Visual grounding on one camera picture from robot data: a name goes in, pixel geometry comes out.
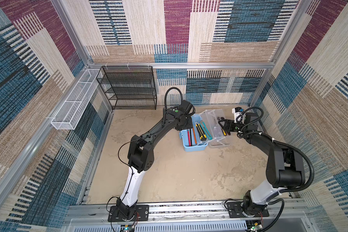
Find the metal wire rack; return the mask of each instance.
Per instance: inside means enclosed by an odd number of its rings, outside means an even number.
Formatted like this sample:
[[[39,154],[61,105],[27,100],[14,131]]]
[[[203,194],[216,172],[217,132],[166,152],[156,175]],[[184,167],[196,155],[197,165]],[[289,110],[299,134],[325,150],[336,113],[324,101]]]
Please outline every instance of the metal wire rack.
[[[99,69],[88,69],[64,101],[51,124],[57,130],[74,130],[98,86],[97,76],[102,76]]]
[[[113,109],[156,109],[157,95],[150,66],[103,66],[97,81]]]

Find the green utility knife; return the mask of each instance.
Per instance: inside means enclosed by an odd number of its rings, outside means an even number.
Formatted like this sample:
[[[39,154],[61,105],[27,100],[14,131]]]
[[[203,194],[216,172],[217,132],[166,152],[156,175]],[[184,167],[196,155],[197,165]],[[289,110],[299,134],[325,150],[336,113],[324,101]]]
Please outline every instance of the green utility knife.
[[[205,131],[205,133],[206,133],[206,136],[209,138],[209,140],[212,140],[213,137],[210,135],[209,131],[207,130],[204,121],[201,120],[201,121],[200,121],[200,125],[204,128],[204,131]]]

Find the white mesh basket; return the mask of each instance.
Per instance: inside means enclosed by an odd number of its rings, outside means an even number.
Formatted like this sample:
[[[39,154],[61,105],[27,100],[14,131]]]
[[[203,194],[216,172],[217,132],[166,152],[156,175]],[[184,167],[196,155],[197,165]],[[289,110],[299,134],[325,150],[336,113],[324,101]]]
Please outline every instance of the white mesh basket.
[[[74,130],[83,115],[88,102],[98,86],[97,76],[102,77],[99,69],[88,69],[80,77],[75,87],[68,95],[51,124],[57,130]]]

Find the red wire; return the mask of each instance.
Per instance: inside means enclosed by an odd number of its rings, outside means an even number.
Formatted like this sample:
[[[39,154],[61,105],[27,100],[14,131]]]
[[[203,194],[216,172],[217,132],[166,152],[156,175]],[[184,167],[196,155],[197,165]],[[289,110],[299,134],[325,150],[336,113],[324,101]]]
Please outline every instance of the red wire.
[[[137,212],[136,213],[136,224],[135,225],[138,225],[138,221],[139,221],[139,213]]]
[[[260,219],[260,224],[263,226],[263,215],[261,212],[259,212],[259,215],[261,216],[261,219]]]

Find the beige textured floor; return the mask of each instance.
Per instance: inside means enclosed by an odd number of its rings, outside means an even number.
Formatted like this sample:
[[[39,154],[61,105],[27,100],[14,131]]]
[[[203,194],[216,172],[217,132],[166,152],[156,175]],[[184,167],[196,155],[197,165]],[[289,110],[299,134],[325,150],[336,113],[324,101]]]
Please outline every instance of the beige textured floor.
[[[222,108],[232,119],[236,105],[197,107]],[[87,203],[102,204],[112,196],[120,196],[128,175],[128,167],[117,158],[119,147],[137,134],[147,132],[162,118],[157,110],[116,110],[108,132]],[[231,146],[204,151],[185,152],[178,131],[172,129],[157,144],[155,161],[146,172],[139,189],[139,202],[221,200],[242,198],[247,190],[265,179],[267,155],[237,138],[229,137]],[[120,157],[127,161],[129,144],[123,146]]]

